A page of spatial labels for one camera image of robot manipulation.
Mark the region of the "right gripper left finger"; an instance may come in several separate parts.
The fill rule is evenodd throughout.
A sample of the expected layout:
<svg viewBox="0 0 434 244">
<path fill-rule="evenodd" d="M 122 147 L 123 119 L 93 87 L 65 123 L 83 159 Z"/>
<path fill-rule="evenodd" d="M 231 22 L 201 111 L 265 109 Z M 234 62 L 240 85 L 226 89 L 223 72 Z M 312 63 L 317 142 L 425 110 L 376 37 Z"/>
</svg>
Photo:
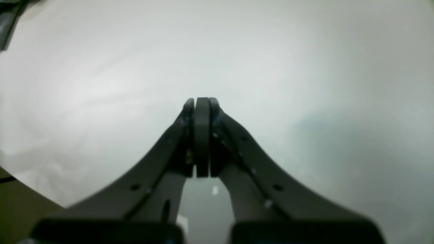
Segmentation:
<svg viewBox="0 0 434 244">
<path fill-rule="evenodd" d="M 176 224 L 194 99 L 132 169 L 93 196 L 36 224 L 32 244 L 183 244 Z"/>
</svg>

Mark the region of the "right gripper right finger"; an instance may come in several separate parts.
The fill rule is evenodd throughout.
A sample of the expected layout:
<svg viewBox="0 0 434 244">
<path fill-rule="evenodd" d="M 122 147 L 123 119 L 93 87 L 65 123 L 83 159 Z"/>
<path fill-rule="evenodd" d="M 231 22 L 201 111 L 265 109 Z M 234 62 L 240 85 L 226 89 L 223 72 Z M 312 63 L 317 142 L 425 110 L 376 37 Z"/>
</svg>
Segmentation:
<svg viewBox="0 0 434 244">
<path fill-rule="evenodd" d="M 231 244 L 384 244 L 374 221 L 287 174 L 210 98 L 210 175 L 229 191 Z"/>
</svg>

